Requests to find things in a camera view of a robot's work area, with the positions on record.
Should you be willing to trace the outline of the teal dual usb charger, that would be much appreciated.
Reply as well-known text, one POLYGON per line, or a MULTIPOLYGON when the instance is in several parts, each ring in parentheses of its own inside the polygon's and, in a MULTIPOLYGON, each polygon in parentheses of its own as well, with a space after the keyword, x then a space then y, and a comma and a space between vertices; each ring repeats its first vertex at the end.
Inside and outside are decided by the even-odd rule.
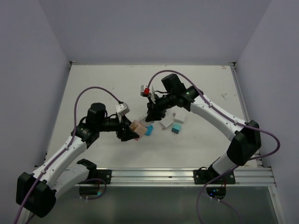
POLYGON ((175 134, 179 134, 180 130, 181 130, 181 125, 180 124, 177 124, 177 123, 174 123, 172 128, 171 128, 171 131, 175 134))

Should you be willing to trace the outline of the light blue charger plug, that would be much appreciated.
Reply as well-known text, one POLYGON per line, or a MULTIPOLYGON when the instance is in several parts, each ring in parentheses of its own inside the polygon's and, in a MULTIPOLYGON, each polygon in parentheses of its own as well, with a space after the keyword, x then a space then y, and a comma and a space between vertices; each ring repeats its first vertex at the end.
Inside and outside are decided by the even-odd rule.
POLYGON ((145 136, 151 136, 151 134, 153 132, 153 129, 154 129, 153 125, 149 125, 146 128, 147 128, 147 131, 146 131, 146 133, 144 135, 145 136))

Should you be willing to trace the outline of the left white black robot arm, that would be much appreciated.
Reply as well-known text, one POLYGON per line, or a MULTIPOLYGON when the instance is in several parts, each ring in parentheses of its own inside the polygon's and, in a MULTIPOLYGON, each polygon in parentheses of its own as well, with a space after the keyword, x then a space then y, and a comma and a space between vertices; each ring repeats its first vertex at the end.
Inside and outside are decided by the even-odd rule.
POLYGON ((126 117, 128 105, 121 102, 115 108, 116 113, 108 116, 103 103, 91 104, 87 115, 76 124, 64 145, 33 172, 24 172, 18 177, 16 203, 20 205, 19 210, 27 209, 42 218, 53 209, 59 196, 73 185, 106 183, 97 178, 96 165, 88 160, 79 160, 74 168, 69 165, 99 138, 101 132, 114 132, 122 142, 140 137, 126 117))

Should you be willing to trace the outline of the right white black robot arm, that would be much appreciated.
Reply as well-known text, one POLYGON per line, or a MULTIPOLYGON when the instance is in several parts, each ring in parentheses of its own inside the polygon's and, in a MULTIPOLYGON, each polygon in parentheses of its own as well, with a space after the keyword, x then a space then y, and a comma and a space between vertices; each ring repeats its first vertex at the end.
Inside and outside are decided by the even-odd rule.
POLYGON ((159 97, 147 85, 141 86, 141 96, 146 97, 146 121, 161 121, 166 111, 175 106, 186 109, 204 118, 230 141, 224 155, 214 161, 207 169, 198 169, 198 176, 205 182, 219 183, 225 177, 225 172, 235 166, 245 165, 261 147, 261 137, 258 132, 259 124, 251 120, 246 122, 220 108, 199 90, 194 84, 190 87, 180 81, 172 71, 162 80, 165 91, 159 97))

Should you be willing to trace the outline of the rounded white charger plug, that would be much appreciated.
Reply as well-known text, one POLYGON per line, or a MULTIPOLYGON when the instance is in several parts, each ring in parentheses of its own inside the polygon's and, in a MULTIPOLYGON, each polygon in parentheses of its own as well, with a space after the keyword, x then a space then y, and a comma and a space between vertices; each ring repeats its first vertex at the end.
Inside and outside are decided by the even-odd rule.
POLYGON ((139 121, 140 123, 147 123, 146 118, 147 118, 146 115, 145 115, 145 116, 141 116, 141 117, 138 119, 138 121, 139 121))

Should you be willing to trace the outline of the pink cube socket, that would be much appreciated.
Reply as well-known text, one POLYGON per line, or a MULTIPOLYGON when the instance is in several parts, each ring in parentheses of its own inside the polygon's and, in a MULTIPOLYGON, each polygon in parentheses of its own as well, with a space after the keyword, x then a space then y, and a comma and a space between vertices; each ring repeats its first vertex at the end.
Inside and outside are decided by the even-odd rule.
POLYGON ((147 132, 147 128, 138 120, 134 120, 130 124, 129 128, 139 135, 137 138, 135 138, 136 141, 138 141, 147 132))

